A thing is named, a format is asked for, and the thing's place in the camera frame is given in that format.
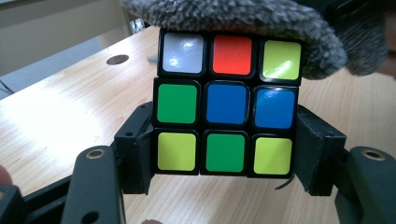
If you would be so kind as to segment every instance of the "white wall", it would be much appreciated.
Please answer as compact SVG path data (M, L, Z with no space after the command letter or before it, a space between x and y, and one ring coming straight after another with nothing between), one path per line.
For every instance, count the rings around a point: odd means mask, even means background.
M131 34L119 0L31 0L0 6L0 76L107 33Z

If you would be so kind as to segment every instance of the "hole in table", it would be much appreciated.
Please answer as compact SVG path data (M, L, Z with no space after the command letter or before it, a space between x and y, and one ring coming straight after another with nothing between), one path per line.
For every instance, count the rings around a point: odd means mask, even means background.
M126 61L128 61L128 59L129 59L128 55L120 54L109 58L106 63L109 65L116 65L120 63L125 63Z

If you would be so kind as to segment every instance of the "blue sticker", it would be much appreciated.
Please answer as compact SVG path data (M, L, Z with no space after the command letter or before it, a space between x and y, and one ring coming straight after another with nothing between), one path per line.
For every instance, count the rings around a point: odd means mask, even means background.
M206 120L212 123L244 124L248 117L248 88L241 85L209 84Z
M260 128L288 129L294 113L295 95L292 91L257 91L254 122Z

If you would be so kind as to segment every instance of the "gray knitted fabric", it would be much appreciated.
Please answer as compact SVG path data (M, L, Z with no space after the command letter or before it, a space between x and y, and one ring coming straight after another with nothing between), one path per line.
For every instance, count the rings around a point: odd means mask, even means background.
M303 77L309 79L325 78L346 66L347 52L358 57L348 64L358 75L372 73L372 64L378 65L383 60L375 55L369 62L360 60L360 57L365 59L365 53L360 55L354 50L359 47L353 38L356 30L339 33L352 47L345 49L334 29L313 8L291 0L121 0L121 4L151 25L166 29L227 31L301 40L306 44Z
M384 38L385 18L381 14L368 15L365 21L346 28L335 27L347 53L346 68L351 74L370 75L388 57Z

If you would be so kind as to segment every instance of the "green sticker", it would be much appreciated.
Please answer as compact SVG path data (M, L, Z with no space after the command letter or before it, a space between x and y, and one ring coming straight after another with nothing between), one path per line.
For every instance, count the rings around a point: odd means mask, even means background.
M212 133L207 137L206 169L211 172L241 172L244 169L245 137Z
M191 124L196 120L197 89L192 85L162 84L158 91L160 122Z

